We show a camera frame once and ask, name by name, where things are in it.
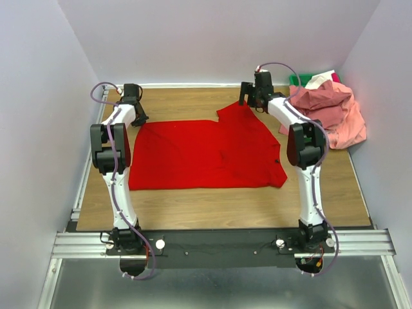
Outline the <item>red t shirt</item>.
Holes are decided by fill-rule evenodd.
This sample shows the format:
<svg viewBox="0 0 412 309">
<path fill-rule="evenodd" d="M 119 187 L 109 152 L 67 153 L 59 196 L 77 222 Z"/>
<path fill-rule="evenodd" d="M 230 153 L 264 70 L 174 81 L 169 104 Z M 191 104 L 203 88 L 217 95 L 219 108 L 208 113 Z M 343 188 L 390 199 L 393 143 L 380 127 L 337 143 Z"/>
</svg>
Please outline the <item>red t shirt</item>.
<svg viewBox="0 0 412 309">
<path fill-rule="evenodd" d="M 247 106 L 216 112 L 217 121 L 180 120 L 143 125 L 135 140 L 129 188 L 280 188 L 287 175 L 281 145 Z"/>
</svg>

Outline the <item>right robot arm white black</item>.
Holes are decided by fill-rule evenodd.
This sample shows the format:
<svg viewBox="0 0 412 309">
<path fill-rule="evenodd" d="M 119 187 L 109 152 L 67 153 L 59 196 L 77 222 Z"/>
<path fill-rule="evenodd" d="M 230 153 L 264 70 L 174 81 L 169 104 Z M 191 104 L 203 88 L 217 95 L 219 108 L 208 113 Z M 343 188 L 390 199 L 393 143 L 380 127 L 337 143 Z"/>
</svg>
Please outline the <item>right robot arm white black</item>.
<svg viewBox="0 0 412 309">
<path fill-rule="evenodd" d="M 239 103 L 262 109 L 288 128 L 286 156 L 295 167 L 301 199 L 294 242 L 303 252 L 311 252 L 328 237 L 320 186 L 321 163 L 327 145 L 321 123 L 305 117 L 281 93 L 276 93 L 267 70 L 258 69 L 254 82 L 241 83 Z"/>
</svg>

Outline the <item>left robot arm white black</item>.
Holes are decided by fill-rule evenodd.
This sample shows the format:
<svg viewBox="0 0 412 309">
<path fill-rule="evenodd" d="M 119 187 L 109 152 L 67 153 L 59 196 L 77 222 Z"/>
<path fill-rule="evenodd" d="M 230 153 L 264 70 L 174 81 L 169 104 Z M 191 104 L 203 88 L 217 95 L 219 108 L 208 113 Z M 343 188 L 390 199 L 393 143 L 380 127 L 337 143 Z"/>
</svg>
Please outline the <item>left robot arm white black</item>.
<svg viewBox="0 0 412 309">
<path fill-rule="evenodd" d="M 143 248 L 147 251 L 150 248 L 131 203 L 128 184 L 131 149 L 127 129 L 144 125 L 149 117 L 140 103 L 142 87 L 138 84 L 124 84 L 123 88 L 115 86 L 120 95 L 116 102 L 104 102 L 94 97 L 99 86 L 113 85 L 100 82 L 90 92 L 93 101 L 113 106 L 107 119 L 90 127 L 91 159 L 106 183 L 113 209 L 113 229 L 106 244 L 120 252 L 136 254 Z"/>
</svg>

